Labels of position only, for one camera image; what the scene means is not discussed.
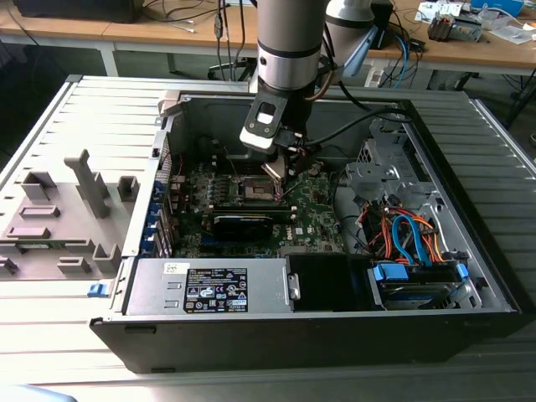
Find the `wooden table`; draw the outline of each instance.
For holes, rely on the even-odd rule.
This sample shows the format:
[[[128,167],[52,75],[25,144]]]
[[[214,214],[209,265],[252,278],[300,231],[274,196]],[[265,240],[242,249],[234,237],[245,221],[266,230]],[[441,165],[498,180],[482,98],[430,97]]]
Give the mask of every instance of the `wooden table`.
[[[73,21],[55,18],[24,18],[13,6],[11,0],[2,0],[0,9],[0,39],[9,43],[32,44],[22,29],[13,21],[6,10],[10,5],[12,15],[42,45],[81,47],[98,49],[102,55],[108,75],[118,75],[114,52],[117,50],[158,52],[167,54],[216,54],[214,37],[214,14],[195,18],[196,33],[189,33],[170,23],[152,21],[141,17],[134,24],[119,24],[93,21]],[[197,4],[194,0],[166,0],[166,8],[185,7]],[[479,43],[451,41],[439,43],[430,41],[427,24],[415,23],[415,11],[419,0],[395,0],[395,6],[403,26],[411,32],[411,37],[426,42],[425,53],[420,61],[420,70],[454,70],[495,74],[530,75],[536,67],[536,44],[529,42],[515,45],[486,32]],[[161,3],[156,3],[151,12],[155,18],[162,17]],[[176,18],[186,18],[215,7],[214,0],[207,0],[191,10],[173,14]],[[240,11],[238,7],[228,8],[230,47],[232,54],[240,46]],[[536,12],[523,11],[520,18],[536,19]],[[242,55],[256,56],[257,15],[253,7],[245,7],[246,37]],[[222,40],[222,57],[226,53],[225,37]],[[391,44],[385,49],[370,50],[367,64],[374,72],[381,72],[396,63],[400,51]]]

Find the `power supply label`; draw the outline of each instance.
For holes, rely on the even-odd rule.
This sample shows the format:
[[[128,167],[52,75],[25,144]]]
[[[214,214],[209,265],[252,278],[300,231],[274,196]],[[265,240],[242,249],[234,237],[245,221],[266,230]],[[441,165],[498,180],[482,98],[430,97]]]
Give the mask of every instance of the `power supply label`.
[[[248,311],[245,268],[188,270],[185,287],[183,305],[188,314]]]

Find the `robotic arm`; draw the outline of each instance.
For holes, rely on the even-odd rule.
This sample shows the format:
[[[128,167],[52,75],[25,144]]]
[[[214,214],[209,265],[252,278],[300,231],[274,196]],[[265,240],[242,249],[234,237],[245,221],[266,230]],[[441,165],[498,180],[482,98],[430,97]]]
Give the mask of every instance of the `robotic arm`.
[[[377,31],[370,3],[371,0],[258,2],[259,89],[240,140],[247,147],[271,155],[272,160],[263,168],[275,180],[284,182],[287,176],[298,174],[308,165],[309,152],[300,144],[307,138],[313,101],[322,97],[336,76],[348,72],[355,75],[361,67]],[[336,64],[321,66],[326,29],[338,51]],[[315,94],[318,81],[323,84]]]

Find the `motherboard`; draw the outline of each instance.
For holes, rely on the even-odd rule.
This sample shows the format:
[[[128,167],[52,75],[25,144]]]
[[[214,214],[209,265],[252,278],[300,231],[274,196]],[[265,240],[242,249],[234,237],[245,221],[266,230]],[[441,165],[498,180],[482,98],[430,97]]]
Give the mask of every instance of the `motherboard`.
[[[179,188],[175,256],[271,258],[341,253],[329,174],[320,164],[282,188],[267,175],[218,174],[199,164]]]

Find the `blue wire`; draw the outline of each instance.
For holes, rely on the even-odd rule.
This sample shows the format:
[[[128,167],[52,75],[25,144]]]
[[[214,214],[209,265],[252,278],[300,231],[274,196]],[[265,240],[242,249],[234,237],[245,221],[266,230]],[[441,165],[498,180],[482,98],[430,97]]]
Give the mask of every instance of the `blue wire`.
[[[399,215],[396,217],[396,219],[393,221],[393,243],[394,247],[400,251],[400,253],[408,260],[410,264],[414,264],[413,258],[411,258],[410,253],[408,253],[404,247],[400,244],[399,240],[399,223],[402,219],[406,219],[410,223],[411,230],[413,231],[413,238],[415,240],[415,249],[417,250],[417,255],[419,256],[420,262],[422,262],[426,266],[431,266],[432,263],[428,259],[428,255],[426,254],[425,248],[422,246],[422,243],[420,243],[420,231],[419,226],[417,223],[411,218],[409,215]]]
[[[399,40],[400,44],[402,45],[402,50],[404,50],[404,66],[402,67],[402,72],[400,73],[399,80],[394,84],[394,88],[398,88],[400,83],[402,82],[402,79],[405,76],[406,68],[408,67],[408,59],[410,58],[410,55],[408,54],[408,48],[406,47],[404,40],[399,35],[395,35],[395,37]]]

